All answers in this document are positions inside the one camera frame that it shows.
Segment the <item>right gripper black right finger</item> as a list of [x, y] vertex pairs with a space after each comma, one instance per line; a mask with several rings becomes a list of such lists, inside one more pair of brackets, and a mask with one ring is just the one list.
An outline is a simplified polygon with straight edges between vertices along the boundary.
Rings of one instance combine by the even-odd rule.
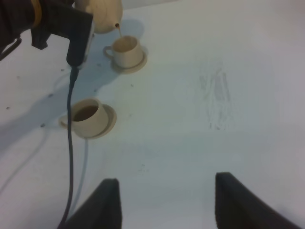
[[219, 229], [298, 229], [229, 172], [215, 175], [215, 221]]

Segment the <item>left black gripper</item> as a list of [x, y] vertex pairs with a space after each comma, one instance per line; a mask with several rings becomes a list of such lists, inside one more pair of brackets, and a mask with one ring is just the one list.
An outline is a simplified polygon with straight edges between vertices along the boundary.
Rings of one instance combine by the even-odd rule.
[[59, 15], [73, 0], [2, 0], [0, 2], [0, 58], [3, 60], [22, 42], [21, 34], [31, 30], [32, 46], [43, 50], [50, 35], [66, 38], [59, 31]]

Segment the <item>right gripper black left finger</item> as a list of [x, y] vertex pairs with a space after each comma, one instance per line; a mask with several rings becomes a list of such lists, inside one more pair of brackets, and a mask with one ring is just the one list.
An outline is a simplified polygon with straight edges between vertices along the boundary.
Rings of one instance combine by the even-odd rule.
[[121, 229], [122, 205], [117, 179], [103, 180], [83, 205], [67, 220], [64, 229]]

